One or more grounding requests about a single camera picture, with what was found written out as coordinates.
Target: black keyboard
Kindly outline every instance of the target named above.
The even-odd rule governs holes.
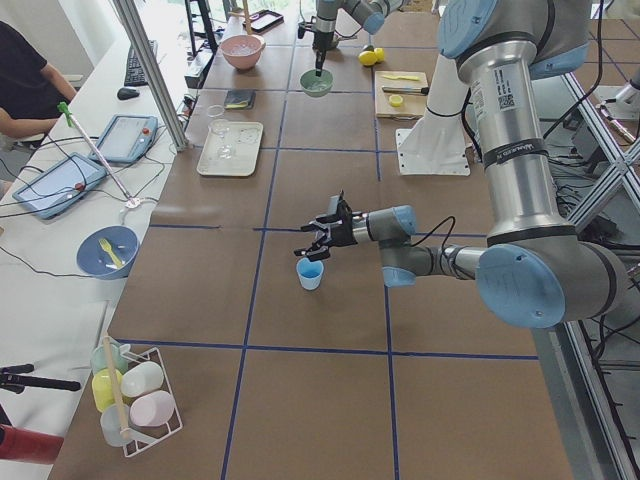
[[[155,57],[158,53],[158,42],[156,40],[149,40],[149,45]],[[129,53],[127,54],[127,73],[124,76],[124,86],[139,87],[141,85],[147,85],[147,83],[140,60],[138,60],[136,51],[133,49],[133,45],[131,45],[129,47]]]

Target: computer mouse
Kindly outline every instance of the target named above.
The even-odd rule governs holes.
[[[138,95],[140,95],[140,92],[135,88],[122,87],[120,90],[118,90],[119,100],[129,100],[130,98],[135,98]]]

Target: bowl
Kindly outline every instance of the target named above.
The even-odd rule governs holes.
[[[115,259],[100,245],[100,239],[115,255]],[[89,235],[78,248],[76,262],[80,269],[95,278],[113,280],[129,275],[138,254],[140,242],[135,232],[120,225],[106,227]]]
[[[317,77],[315,70],[309,70],[300,77],[300,86],[310,97],[324,97],[333,87],[333,75],[328,70],[322,70]]]
[[[236,35],[224,40],[219,49],[225,60],[238,70],[248,70],[258,63],[266,43],[259,35]]]

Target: white table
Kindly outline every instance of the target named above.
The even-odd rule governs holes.
[[[129,48],[126,37],[115,42],[70,104],[70,111],[89,135],[99,135],[114,114],[155,115],[163,124],[148,86],[138,87],[140,96],[120,101],[117,90],[125,74],[125,58]],[[182,76],[186,58],[169,42],[159,41],[157,59],[176,108],[187,87]],[[147,182],[139,197],[158,198],[167,179],[175,155],[171,138],[164,128],[147,153],[132,167],[117,175],[134,195]],[[61,139],[78,136],[61,118],[51,137]],[[82,140],[62,142],[66,152],[89,153]],[[54,145],[36,152],[28,165],[46,169],[64,158]],[[25,170],[21,179],[30,180],[37,172]],[[12,205],[11,193],[23,183],[16,180],[0,202],[0,246],[29,262],[38,270],[56,274],[83,274],[76,265],[76,251],[89,234],[120,222],[124,201],[113,179],[107,178],[86,197],[58,217],[43,221]],[[124,224],[133,229],[140,241],[149,224],[153,202],[145,202],[124,217]],[[89,378],[89,358],[97,339],[111,320],[126,279],[97,280],[93,278],[54,278],[36,274],[19,260],[0,252],[0,326],[2,344],[0,367],[33,363],[34,376],[80,382]],[[22,394],[0,389],[0,403],[14,426],[53,435],[64,436],[82,391],[68,392],[27,388]],[[0,478],[20,480],[43,479],[51,467],[0,460]]]

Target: green bowl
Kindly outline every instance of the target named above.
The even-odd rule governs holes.
[[[315,70],[309,70],[300,77],[302,91],[310,97],[324,97],[333,87],[333,75],[328,70],[322,70],[316,77]]]

